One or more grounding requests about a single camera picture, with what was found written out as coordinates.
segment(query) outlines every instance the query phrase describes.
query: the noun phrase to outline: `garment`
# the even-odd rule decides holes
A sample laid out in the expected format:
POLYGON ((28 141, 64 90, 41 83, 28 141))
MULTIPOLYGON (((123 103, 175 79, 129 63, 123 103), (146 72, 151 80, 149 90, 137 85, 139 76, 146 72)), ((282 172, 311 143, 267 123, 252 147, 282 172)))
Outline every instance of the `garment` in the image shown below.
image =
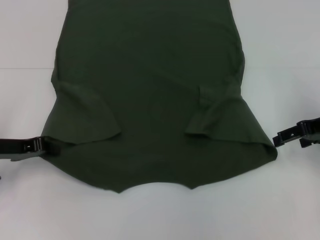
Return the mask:
POLYGON ((241 97, 244 53, 229 0, 70 0, 43 158, 122 192, 190 189, 277 158, 241 97))

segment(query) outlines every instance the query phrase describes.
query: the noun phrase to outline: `t-shirt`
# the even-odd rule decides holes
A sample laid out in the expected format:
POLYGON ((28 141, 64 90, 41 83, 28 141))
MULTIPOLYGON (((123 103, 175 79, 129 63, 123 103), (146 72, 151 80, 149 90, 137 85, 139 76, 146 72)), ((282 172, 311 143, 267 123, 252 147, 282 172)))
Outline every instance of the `t-shirt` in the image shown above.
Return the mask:
POLYGON ((277 158, 241 96, 245 67, 229 0, 69 0, 43 158, 120 193, 190 189, 277 158))

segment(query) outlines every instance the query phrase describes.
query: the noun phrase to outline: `green shirt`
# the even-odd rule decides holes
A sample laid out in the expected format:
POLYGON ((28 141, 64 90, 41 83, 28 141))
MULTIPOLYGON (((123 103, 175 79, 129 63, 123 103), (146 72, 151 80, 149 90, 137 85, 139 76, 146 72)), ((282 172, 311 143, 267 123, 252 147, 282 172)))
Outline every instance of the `green shirt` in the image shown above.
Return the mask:
POLYGON ((245 60, 229 0, 70 0, 56 51, 43 158, 122 192, 196 188, 277 151, 241 97, 245 60))

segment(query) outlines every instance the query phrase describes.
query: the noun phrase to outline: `dark green fabric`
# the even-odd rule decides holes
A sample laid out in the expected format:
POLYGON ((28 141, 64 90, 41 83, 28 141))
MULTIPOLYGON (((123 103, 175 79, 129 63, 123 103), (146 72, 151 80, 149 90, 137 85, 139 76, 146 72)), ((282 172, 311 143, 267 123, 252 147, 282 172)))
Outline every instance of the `dark green fabric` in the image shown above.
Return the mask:
POLYGON ((44 156, 90 185, 191 189, 277 151, 241 97, 244 54, 229 0, 70 0, 56 51, 44 156))

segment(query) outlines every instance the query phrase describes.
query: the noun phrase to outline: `white table surface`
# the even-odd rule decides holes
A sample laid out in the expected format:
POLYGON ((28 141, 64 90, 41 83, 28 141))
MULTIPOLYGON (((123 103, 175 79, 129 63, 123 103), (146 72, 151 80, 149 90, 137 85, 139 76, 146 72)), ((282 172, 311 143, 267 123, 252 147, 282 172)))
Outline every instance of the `white table surface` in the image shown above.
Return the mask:
MULTIPOLYGON (((246 55, 243 97, 267 135, 320 117, 320 1, 231 0, 246 55)), ((41 134, 67 0, 0 1, 0 137, 41 134)), ((0 160, 2 240, 319 240, 320 145, 188 190, 117 194, 40 158, 0 160)))

